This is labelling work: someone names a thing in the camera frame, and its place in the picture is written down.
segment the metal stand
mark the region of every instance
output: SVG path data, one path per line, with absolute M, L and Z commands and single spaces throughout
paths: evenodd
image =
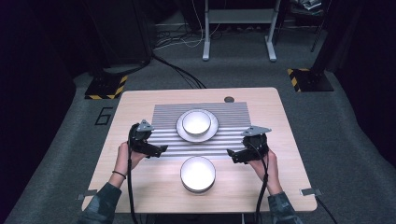
M 270 61 L 276 62 L 276 55 L 272 40 L 276 26 L 277 13 L 279 11 L 279 5 L 280 0 L 276 0 L 276 5 L 274 8 L 209 10 L 208 0 L 205 0 L 205 45 L 202 59 L 204 61 L 209 60 L 210 23 L 271 23 L 269 34 L 265 37 L 265 43 Z

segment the black controller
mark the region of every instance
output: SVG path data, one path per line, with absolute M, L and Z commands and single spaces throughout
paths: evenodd
M 234 152 L 227 149 L 228 155 L 233 159 L 233 163 L 243 162 L 247 164 L 248 161 L 259 161 L 268 153 L 267 136 L 265 133 L 271 132 L 271 129 L 251 126 L 241 133 L 245 136 L 242 144 L 245 146 L 244 150 Z
M 159 158 L 163 152 L 166 151 L 168 146 L 160 146 L 156 147 L 152 144 L 148 143 L 148 139 L 151 136 L 151 131 L 154 130 L 154 127 L 151 126 L 144 119 L 142 122 L 136 123 L 132 126 L 129 131 L 128 136 L 128 146 L 135 152 L 140 152 L 148 155 L 147 158 L 157 157 Z

